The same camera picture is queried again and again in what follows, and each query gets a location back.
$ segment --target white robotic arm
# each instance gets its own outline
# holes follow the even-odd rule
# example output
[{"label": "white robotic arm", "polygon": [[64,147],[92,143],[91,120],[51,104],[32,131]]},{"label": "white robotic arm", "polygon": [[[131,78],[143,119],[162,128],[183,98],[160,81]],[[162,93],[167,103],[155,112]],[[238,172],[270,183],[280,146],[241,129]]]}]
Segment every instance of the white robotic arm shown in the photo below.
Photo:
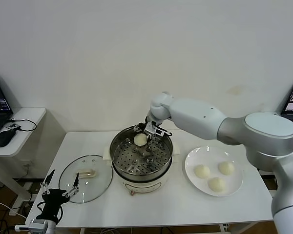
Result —
[{"label": "white robotic arm", "polygon": [[274,172],[279,188],[272,215],[280,234],[293,234],[293,122],[269,113],[229,118],[205,102],[161,93],[151,102],[145,132],[160,135],[165,119],[202,139],[243,144],[253,166]]},{"label": "white robotic arm", "polygon": [[[55,233],[55,227],[60,222],[63,215],[62,204],[69,202],[70,198],[72,198],[79,191],[79,173],[76,174],[72,189],[67,191],[63,189],[49,188],[54,172],[55,170],[53,170],[45,178],[43,183],[40,183],[41,189],[43,191],[42,198],[44,201],[40,202],[37,205],[37,208],[39,208],[39,205],[44,204],[43,209],[39,208],[42,213],[33,219],[29,225],[15,225],[15,231],[28,231],[28,233],[32,234]],[[58,219],[59,210],[61,210],[62,213],[60,219]]]}]

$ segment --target cable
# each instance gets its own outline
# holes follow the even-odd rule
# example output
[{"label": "cable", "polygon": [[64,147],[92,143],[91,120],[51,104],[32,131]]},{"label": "cable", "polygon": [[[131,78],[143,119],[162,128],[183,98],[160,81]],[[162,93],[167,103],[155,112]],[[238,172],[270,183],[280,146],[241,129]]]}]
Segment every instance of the cable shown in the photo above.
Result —
[{"label": "cable", "polygon": [[60,209],[61,209],[61,216],[60,216],[60,218],[59,218],[59,222],[60,222],[60,220],[63,218],[63,208],[62,208],[62,206],[60,206]]},{"label": "cable", "polygon": [[10,227],[8,227],[8,228],[6,228],[6,229],[4,229],[4,230],[1,230],[0,233],[1,233],[1,232],[6,232],[6,231],[9,232],[9,230],[14,230],[14,229],[15,229],[15,225],[14,225],[14,226],[10,226]]},{"label": "cable", "polygon": [[[18,196],[16,195],[16,196],[12,199],[12,201],[11,201],[10,204],[9,204],[9,207],[12,206],[12,204],[15,202],[15,200],[16,200],[17,197],[18,197]],[[7,212],[8,212],[8,209],[4,212],[2,219],[5,218]]]},{"label": "cable", "polygon": [[164,229],[164,228],[167,228],[172,234],[174,234],[174,232],[173,232],[169,227],[162,227],[162,228],[161,228],[161,234],[163,233],[163,229]]},{"label": "cable", "polygon": [[30,190],[27,190],[29,193],[30,193],[30,198],[29,200],[27,201],[28,203],[30,202],[31,198],[33,197],[33,194]]},{"label": "cable", "polygon": [[38,208],[41,212],[42,212],[42,208],[39,207],[39,206],[42,205],[42,204],[45,204],[45,201],[39,202],[39,203],[37,204],[37,208]]},{"label": "cable", "polygon": [[2,223],[4,221],[6,228],[8,228],[8,223],[5,219],[0,219],[0,222]]},{"label": "cable", "polygon": [[30,212],[30,210],[29,210],[29,212],[27,212],[27,209],[26,208],[28,208],[28,207],[23,207],[22,209],[20,209],[21,210],[21,214],[23,216],[25,216],[25,217],[28,217],[29,212]]},{"label": "cable", "polygon": [[20,207],[15,207],[15,208],[11,208],[11,209],[14,210],[14,209],[20,209],[20,208],[26,208],[26,207],[20,206]]},{"label": "cable", "polygon": [[31,131],[34,131],[34,130],[37,128],[37,124],[34,123],[33,121],[29,120],[29,119],[15,120],[15,119],[12,118],[12,119],[8,120],[7,123],[21,122],[21,121],[28,121],[28,122],[31,122],[31,123],[33,123],[33,124],[35,125],[35,127],[34,127],[33,129],[31,129],[31,130],[24,130],[24,129],[22,129],[21,127],[19,127],[19,128],[17,129],[17,130],[19,130],[19,131],[23,131],[23,132],[31,132]]},{"label": "cable", "polygon": [[7,229],[1,230],[0,233],[5,232]]},{"label": "cable", "polygon": [[20,177],[19,179],[16,180],[16,182],[18,182],[20,179],[23,179],[25,176],[28,175],[28,172],[29,172],[29,164],[26,165],[27,166],[27,172],[25,175],[23,175],[22,177]]},{"label": "cable", "polygon": [[100,234],[101,232],[92,232],[92,231],[89,231],[87,230],[88,233],[94,233],[94,234]]},{"label": "cable", "polygon": [[19,216],[21,216],[21,217],[23,217],[24,219],[27,219],[25,216],[23,216],[23,215],[21,215],[21,214],[19,214],[19,213],[17,213],[17,212],[15,212],[15,211],[13,211],[10,207],[8,207],[8,206],[6,206],[6,205],[4,205],[3,203],[1,203],[0,202],[0,205],[2,205],[2,206],[5,206],[6,208],[8,208],[9,210],[11,210],[12,212],[14,212],[15,214],[17,214],[17,215],[19,215]]},{"label": "cable", "polygon": [[104,231],[105,229],[103,229],[103,230],[100,232],[100,234],[107,233],[107,232],[110,232],[110,231],[115,230],[115,229],[117,229],[117,228],[108,229],[108,230],[106,230],[106,231]]}]

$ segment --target small white table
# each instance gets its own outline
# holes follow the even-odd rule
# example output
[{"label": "small white table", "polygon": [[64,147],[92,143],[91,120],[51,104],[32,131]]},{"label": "small white table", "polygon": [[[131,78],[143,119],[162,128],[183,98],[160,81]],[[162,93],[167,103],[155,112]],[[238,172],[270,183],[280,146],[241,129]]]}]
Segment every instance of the small white table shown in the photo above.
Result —
[{"label": "small white table", "polygon": [[[42,117],[46,113],[45,108],[19,108],[13,110],[14,114],[11,118],[16,120],[20,119],[29,119],[35,122],[37,125],[41,121]],[[21,125],[23,129],[32,129],[34,125],[28,121],[16,122]],[[5,147],[0,148],[0,157],[13,157],[15,156],[22,148],[22,146],[26,143],[27,139],[33,132],[21,132],[17,131],[16,135],[12,138],[9,144]],[[31,183],[26,183],[24,187],[20,186],[11,176],[9,176],[1,167],[0,167],[0,183],[6,185],[13,192],[15,192],[18,196],[15,201],[13,207],[21,206],[23,201],[29,201],[31,195],[26,190],[29,189]]]},{"label": "small white table", "polygon": [[[62,171],[84,155],[103,155],[118,132],[67,133],[48,173],[56,169],[50,187],[58,188]],[[186,226],[222,223],[249,223],[272,220],[272,197],[258,171],[247,161],[243,146],[227,146],[216,140],[199,139],[181,130],[172,131],[172,140],[181,154],[172,164],[167,183],[149,194],[129,195],[114,176],[109,188],[99,198],[85,203],[63,205],[63,218],[57,228],[107,228]],[[198,146],[217,146],[235,156],[244,170],[244,182],[238,192],[227,197],[213,197],[196,189],[184,174],[184,159]],[[41,212],[41,190],[26,220],[29,224]]]}]

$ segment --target table leg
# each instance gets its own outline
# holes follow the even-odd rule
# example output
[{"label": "table leg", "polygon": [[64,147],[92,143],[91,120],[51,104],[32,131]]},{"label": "table leg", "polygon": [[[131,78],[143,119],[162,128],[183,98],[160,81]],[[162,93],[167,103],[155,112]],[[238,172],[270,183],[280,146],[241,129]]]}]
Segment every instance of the table leg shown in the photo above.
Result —
[{"label": "table leg", "polygon": [[30,193],[0,168],[0,182],[24,199],[30,199]]},{"label": "table leg", "polygon": [[233,227],[230,232],[231,234],[241,234],[242,232],[254,226],[256,223],[258,222],[236,224],[235,227]]},{"label": "table leg", "polygon": [[[26,189],[26,190],[29,190],[30,189],[30,187],[32,186],[32,182],[26,182],[25,184],[24,184],[24,186],[23,186],[23,188],[24,189]],[[13,204],[13,206],[12,206],[12,208],[14,208],[13,210],[15,211],[15,212],[19,212],[20,211],[20,208],[17,208],[16,209],[16,207],[21,207],[21,205],[23,204],[23,202],[25,202],[25,201],[35,201],[36,200],[36,197],[37,197],[37,194],[32,194],[32,196],[31,196],[31,199],[30,200],[26,200],[26,199],[24,199],[24,198],[22,198],[21,196],[18,196],[17,198],[16,198],[16,200],[15,200],[15,202],[14,202],[14,204]],[[16,213],[15,212],[13,212],[13,211],[10,211],[9,212],[9,215],[11,215],[11,216],[16,216]]]},{"label": "table leg", "polygon": [[219,224],[219,229],[221,233],[229,233],[228,228],[229,228],[229,223],[220,223]]}]

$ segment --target power cord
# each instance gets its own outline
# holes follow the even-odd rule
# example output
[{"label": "power cord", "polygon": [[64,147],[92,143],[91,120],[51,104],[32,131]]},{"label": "power cord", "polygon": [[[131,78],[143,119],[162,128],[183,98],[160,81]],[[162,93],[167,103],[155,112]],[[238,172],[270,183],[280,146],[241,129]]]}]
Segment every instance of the power cord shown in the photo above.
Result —
[{"label": "power cord", "polygon": [[35,125],[35,127],[33,129],[30,129],[30,130],[24,130],[22,129],[21,127],[17,128],[18,131],[23,131],[23,132],[31,132],[31,131],[34,131],[36,128],[37,128],[37,124],[34,123],[33,121],[29,120],[29,119],[20,119],[20,120],[15,120],[15,119],[10,119],[10,120],[7,120],[6,122],[7,123],[14,123],[14,122],[21,122],[21,121],[28,121],[28,122],[31,122]]},{"label": "power cord", "polygon": [[7,223],[7,221],[5,220],[5,219],[0,219],[0,222],[2,223],[2,222],[4,222],[5,223],[5,226],[6,226],[6,228],[7,228],[7,231],[8,231],[8,234],[10,234],[10,232],[9,232],[9,230],[8,230],[8,223]]},{"label": "power cord", "polygon": [[[25,206],[20,206],[20,207],[14,207],[14,208],[11,208],[12,210],[14,209],[20,209],[20,208],[26,208]],[[8,211],[9,209],[0,209],[0,211]]]},{"label": "power cord", "polygon": [[6,231],[8,231],[8,233],[9,233],[9,230],[14,230],[14,229],[15,229],[15,225],[14,226],[7,227],[6,229],[1,230],[0,233],[2,233],[2,232],[5,233]]},{"label": "power cord", "polygon": [[[30,190],[27,190],[27,191],[30,193],[30,199],[29,199],[29,200],[31,200],[33,194],[30,192]],[[18,197],[18,196],[16,195],[16,196],[12,199],[12,201],[11,201],[10,204],[9,204],[9,207],[12,206],[12,204],[15,202],[15,200],[16,200],[17,197]],[[8,210],[10,210],[10,209],[6,209],[6,210],[5,210],[4,215],[3,215],[3,217],[2,217],[2,221],[1,221],[1,223],[0,223],[0,230],[1,230],[1,231],[3,231],[3,230],[2,230],[2,222],[4,221],[4,217],[5,217],[6,213],[8,212]]]},{"label": "power cord", "polygon": [[113,230],[115,230],[115,229],[117,229],[117,228],[112,228],[112,229],[106,228],[106,229],[102,229],[102,231],[100,232],[100,234],[107,233],[107,232],[114,233]]},{"label": "power cord", "polygon": [[[42,201],[42,202],[39,202],[37,204],[37,208],[42,212],[42,208],[40,207],[42,204],[45,204],[45,201]],[[63,207],[60,206],[60,210],[61,210],[61,215],[60,215],[60,218],[59,218],[59,222],[61,221],[61,219],[63,218]]]},{"label": "power cord", "polygon": [[17,214],[17,215],[19,215],[19,216],[21,216],[21,217],[23,217],[24,219],[26,219],[26,217],[25,216],[23,216],[23,215],[21,215],[21,214],[19,214],[19,213],[17,213],[17,212],[15,212],[15,211],[13,211],[10,207],[8,207],[7,205],[4,205],[3,203],[1,203],[0,202],[0,205],[2,205],[2,206],[5,206],[6,208],[8,208],[9,210],[11,210],[12,212],[14,212],[15,214]]},{"label": "power cord", "polygon": [[16,180],[16,182],[17,182],[17,181],[19,181],[19,180],[21,180],[21,179],[23,179],[25,176],[27,176],[27,175],[28,175],[28,172],[29,172],[29,164],[26,164],[26,167],[27,167],[26,174],[25,174],[25,175],[23,175],[22,177],[18,178],[18,179]]},{"label": "power cord", "polygon": [[161,227],[161,234],[163,233],[164,228],[167,228],[172,234],[174,234],[174,232],[169,227]]}]

